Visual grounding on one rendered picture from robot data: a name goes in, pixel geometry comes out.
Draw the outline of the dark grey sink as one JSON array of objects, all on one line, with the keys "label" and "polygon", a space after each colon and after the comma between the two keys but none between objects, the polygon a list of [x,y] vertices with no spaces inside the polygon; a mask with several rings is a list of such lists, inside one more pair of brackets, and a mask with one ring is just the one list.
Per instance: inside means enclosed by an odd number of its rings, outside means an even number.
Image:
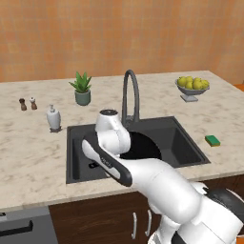
[{"label": "dark grey sink", "polygon": [[[84,135],[94,127],[94,124],[88,124],[67,128],[67,184],[108,178],[105,171],[81,150]],[[140,119],[131,123],[128,131],[147,135],[160,150],[161,160],[174,168],[210,162],[174,116]]]}]

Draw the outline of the grey footed fruit bowl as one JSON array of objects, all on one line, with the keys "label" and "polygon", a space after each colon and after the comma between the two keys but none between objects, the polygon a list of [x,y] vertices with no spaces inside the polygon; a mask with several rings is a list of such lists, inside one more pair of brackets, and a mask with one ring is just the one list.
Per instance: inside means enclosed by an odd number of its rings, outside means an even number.
[{"label": "grey footed fruit bowl", "polygon": [[178,87],[178,89],[181,91],[180,96],[185,102],[196,102],[197,101],[196,97],[209,89],[209,88],[207,88],[205,90],[188,90],[188,89],[185,89],[184,87],[179,86],[177,84],[177,81],[174,81],[174,83]]}]

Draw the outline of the green and yellow sponge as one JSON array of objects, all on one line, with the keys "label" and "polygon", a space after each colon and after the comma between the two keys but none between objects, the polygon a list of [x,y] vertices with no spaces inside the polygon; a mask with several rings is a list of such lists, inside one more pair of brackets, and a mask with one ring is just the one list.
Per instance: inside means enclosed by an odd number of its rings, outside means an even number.
[{"label": "green and yellow sponge", "polygon": [[205,140],[211,147],[217,147],[220,145],[220,141],[214,135],[206,135]]}]

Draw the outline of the green plant in grey pot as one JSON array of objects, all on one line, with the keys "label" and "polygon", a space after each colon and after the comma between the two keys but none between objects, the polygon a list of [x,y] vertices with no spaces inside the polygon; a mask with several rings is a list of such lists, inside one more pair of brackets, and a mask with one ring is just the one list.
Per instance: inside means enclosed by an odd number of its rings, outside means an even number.
[{"label": "green plant in grey pot", "polygon": [[87,106],[91,102],[91,80],[92,78],[87,76],[86,72],[83,74],[77,72],[75,80],[71,82],[74,87],[75,102],[80,106]]}]

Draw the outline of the white soap dispenser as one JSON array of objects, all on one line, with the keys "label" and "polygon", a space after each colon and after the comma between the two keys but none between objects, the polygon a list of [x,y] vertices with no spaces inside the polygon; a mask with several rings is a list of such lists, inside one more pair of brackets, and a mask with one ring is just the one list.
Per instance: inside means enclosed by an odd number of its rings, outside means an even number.
[{"label": "white soap dispenser", "polygon": [[53,104],[50,104],[50,108],[47,111],[47,120],[52,132],[59,132],[61,130],[61,115]]}]

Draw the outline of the black pan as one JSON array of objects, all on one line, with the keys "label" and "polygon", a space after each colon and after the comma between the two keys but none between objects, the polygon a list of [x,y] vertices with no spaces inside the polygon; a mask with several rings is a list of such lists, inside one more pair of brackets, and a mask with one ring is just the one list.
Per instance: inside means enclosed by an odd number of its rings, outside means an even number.
[{"label": "black pan", "polygon": [[130,132],[131,147],[127,152],[121,153],[122,159],[161,159],[161,152],[157,145],[145,134]]}]

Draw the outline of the grey dishwasher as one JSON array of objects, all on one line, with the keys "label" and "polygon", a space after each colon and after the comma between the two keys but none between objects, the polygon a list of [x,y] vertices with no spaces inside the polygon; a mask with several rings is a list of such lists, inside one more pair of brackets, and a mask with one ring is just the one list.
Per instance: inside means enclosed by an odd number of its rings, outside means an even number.
[{"label": "grey dishwasher", "polygon": [[0,213],[0,244],[58,244],[49,208]]}]

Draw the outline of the dark grey curved tap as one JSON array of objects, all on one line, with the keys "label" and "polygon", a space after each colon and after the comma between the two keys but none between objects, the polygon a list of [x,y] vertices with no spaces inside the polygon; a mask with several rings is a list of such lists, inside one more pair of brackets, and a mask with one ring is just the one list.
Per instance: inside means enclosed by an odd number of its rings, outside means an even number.
[{"label": "dark grey curved tap", "polygon": [[[127,113],[127,90],[128,90],[128,79],[132,79],[133,85],[133,95],[134,95],[134,109],[133,115],[128,115]],[[123,99],[122,99],[122,125],[128,128],[131,123],[139,121],[139,89],[137,84],[137,79],[132,70],[127,70],[124,75],[123,83]]]}]

